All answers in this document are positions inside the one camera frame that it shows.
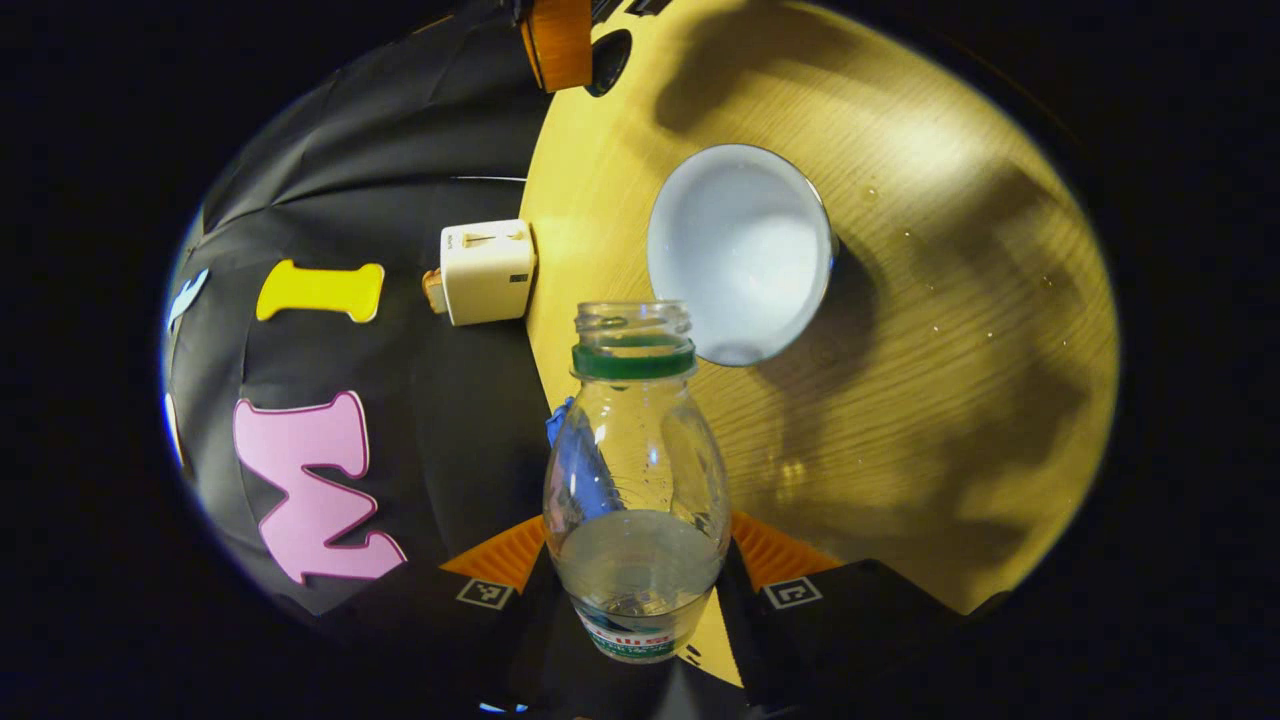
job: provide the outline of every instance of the orange striped pad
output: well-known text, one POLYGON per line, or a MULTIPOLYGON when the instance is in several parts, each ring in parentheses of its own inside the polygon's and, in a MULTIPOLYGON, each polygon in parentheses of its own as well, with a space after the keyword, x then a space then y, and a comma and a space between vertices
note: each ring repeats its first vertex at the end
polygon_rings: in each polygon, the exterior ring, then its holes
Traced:
POLYGON ((535 515, 449 560, 440 569, 511 585, 524 593, 544 539, 543 516, 535 515))
MULTIPOLYGON (((745 512, 733 512, 732 532, 751 579, 751 589, 756 592, 763 585, 844 565, 745 512)), ((440 569, 511 585, 524 593, 544 541, 543 516, 536 515, 449 560, 440 569)))
POLYGON ((751 589, 756 592, 763 585, 794 580, 844 565, 835 557, 745 512, 733 514, 733 539, 742 553, 751 589))

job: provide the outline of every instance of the white plug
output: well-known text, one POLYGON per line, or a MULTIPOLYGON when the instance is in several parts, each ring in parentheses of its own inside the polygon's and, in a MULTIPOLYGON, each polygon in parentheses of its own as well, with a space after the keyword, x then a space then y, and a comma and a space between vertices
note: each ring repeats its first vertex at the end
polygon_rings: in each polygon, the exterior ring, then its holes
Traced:
POLYGON ((524 220, 452 225, 440 231, 440 269, 422 275, 422 292, 454 325, 509 320, 525 314, 536 265, 524 220))

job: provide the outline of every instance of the black fabric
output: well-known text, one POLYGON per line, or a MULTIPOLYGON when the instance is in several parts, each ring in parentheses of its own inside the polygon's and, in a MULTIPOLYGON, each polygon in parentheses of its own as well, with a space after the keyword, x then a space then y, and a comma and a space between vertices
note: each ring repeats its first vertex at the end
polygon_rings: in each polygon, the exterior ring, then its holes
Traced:
MULTIPOLYGON (((413 615, 431 615, 431 592, 451 602, 458 592, 435 582, 435 568, 541 510, 547 407, 524 323, 453 328, 420 286, 439 265, 442 228, 518 214, 524 183, 458 176, 525 177, 550 100, 515 28, 468 22, 477 19, 462 13, 374 50, 269 123, 209 191, 170 287, 173 297, 210 272, 163 348, 191 492, 248 578, 335 637, 364 629, 433 647, 424 642, 431 624, 413 615), (301 268, 383 265, 376 318, 282 311, 256 320, 259 290, 285 258, 301 268), (306 407, 342 391, 365 409, 369 473, 358 484, 317 473, 378 500, 349 537, 385 532, 407 564, 374 582, 314 575, 303 587, 259 534, 284 496, 239 462, 232 411, 239 398, 306 407), (402 591, 392 614, 401 623, 361 612, 358 593, 379 583, 402 591), (320 621, 347 601, 346 612, 320 621)), ((378 615, 387 592, 375 598, 378 615)))

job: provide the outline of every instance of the white bowl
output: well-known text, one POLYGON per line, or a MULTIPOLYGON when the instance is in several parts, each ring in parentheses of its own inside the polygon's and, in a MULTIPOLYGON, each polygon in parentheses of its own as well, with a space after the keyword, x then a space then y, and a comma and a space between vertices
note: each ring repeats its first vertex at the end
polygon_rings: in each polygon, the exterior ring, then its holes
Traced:
POLYGON ((684 300, 698 355, 751 365, 804 332, 827 292, 838 241, 804 174, 751 145, 691 155, 649 217, 649 282, 684 300))

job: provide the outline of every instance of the water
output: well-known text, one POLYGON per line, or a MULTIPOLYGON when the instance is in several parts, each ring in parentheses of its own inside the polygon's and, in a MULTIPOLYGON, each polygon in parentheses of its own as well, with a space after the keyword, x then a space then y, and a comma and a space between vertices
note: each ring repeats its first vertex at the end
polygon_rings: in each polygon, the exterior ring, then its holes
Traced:
POLYGON ((573 597, 632 618, 680 610, 721 570, 716 542, 662 510, 602 515, 570 533, 557 562, 573 597))
POLYGON ((557 571, 595 646, 622 662, 675 657, 698 626, 723 560, 662 510, 621 510, 570 533, 557 571))

